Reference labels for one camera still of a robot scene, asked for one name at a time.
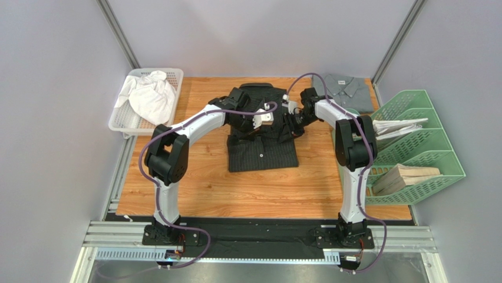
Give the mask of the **dark pinstriped long sleeve shirt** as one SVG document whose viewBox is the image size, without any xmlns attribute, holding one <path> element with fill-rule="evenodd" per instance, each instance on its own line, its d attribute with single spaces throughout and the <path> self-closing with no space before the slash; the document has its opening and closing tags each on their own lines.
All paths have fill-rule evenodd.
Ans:
<svg viewBox="0 0 502 283">
<path fill-rule="evenodd" d="M 259 128 L 257 133 L 230 128 L 227 137 L 228 171 L 236 173 L 298 167 L 294 141 L 285 140 L 281 135 L 285 128 L 285 113 L 288 112 L 281 106 L 286 90 L 269 83 L 247 83 L 239 88 L 249 95 L 243 111 L 256 112 L 270 101 L 276 102 L 278 109 L 273 112 L 273 124 Z"/>
</svg>

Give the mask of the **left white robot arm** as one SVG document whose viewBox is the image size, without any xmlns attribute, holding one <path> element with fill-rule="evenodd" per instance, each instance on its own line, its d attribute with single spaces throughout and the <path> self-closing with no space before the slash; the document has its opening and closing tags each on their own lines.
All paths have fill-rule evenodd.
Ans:
<svg viewBox="0 0 502 283">
<path fill-rule="evenodd" d="M 141 151 L 140 171 L 155 186 L 154 219 L 144 229 L 144 245 L 175 245 L 187 228 L 180 226 L 179 184 L 189 165 L 190 147 L 207 133 L 226 124 L 252 126 L 254 113 L 245 112 L 249 95 L 233 88 L 228 96 L 211 100 L 189 119 L 171 127 L 159 125 Z"/>
</svg>

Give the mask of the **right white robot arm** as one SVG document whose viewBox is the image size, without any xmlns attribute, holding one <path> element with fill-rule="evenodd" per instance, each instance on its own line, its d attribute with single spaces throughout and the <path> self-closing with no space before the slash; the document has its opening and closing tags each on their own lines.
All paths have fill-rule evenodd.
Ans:
<svg viewBox="0 0 502 283">
<path fill-rule="evenodd" d="M 306 126 L 316 121 L 325 121 L 334 128 L 335 156 L 343 175 L 343 201 L 333 235 L 340 246 L 356 246 L 368 231 L 366 183 L 369 169 L 378 154 L 372 119 L 348 112 L 319 96 L 314 88 L 304 89 L 300 100 L 302 108 L 293 107 L 284 114 L 280 138 L 298 138 L 304 134 Z"/>
</svg>

